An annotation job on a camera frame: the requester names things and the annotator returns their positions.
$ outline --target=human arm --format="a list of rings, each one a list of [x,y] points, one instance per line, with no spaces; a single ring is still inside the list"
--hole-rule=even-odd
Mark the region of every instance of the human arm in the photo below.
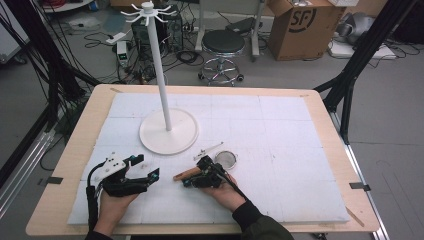
[[[90,231],[86,240],[110,240],[113,230],[125,215],[128,206],[139,194],[124,197],[112,197],[103,191],[100,197],[100,213],[96,226]]]
[[[233,177],[229,179],[236,184]],[[239,224],[243,240],[292,240],[293,236],[273,218],[263,215],[249,200],[243,198],[227,182],[218,188],[202,188],[202,191],[212,196],[221,206],[233,213],[234,220]]]

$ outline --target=black sleeve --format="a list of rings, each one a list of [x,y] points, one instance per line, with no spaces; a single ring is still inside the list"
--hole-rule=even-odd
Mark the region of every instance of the black sleeve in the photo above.
[[[293,236],[273,218],[264,216],[247,201],[233,213],[233,218],[240,225],[243,240],[293,240]]]
[[[90,231],[85,237],[85,240],[112,240],[112,238],[95,231]]]

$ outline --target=wooden table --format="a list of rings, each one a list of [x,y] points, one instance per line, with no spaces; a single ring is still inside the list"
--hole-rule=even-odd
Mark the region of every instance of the wooden table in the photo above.
[[[53,177],[63,178],[60,185],[48,184],[28,225],[31,236],[85,235],[87,225],[68,225],[81,174],[91,156],[96,139],[116,93],[158,93],[157,86],[99,85],[90,97],[81,118],[66,146]],[[167,86],[168,93],[260,95],[303,98],[319,135],[351,220],[337,224],[287,224],[290,232],[375,232],[377,217],[361,189],[351,189],[349,183],[360,182],[344,149],[343,143],[325,109],[320,95],[313,90],[182,87]],[[238,233],[235,224],[149,224],[121,225],[115,234],[216,234]]]

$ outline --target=white container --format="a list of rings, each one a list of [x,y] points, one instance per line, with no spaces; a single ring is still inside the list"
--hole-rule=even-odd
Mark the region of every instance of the white container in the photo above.
[[[354,7],[358,4],[359,0],[328,0],[337,7]]]

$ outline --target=hand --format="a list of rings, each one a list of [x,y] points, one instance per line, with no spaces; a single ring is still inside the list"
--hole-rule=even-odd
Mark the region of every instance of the hand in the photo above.
[[[227,176],[234,184],[237,185],[236,180],[231,175]],[[228,182],[222,182],[218,188],[201,188],[201,190],[215,198],[221,206],[227,208],[231,212],[234,212],[238,207],[246,202],[246,200],[238,194]]]
[[[94,231],[111,236],[116,225],[121,221],[127,211],[128,205],[139,194],[124,197],[111,197],[106,191],[102,191],[100,200],[100,214]]]

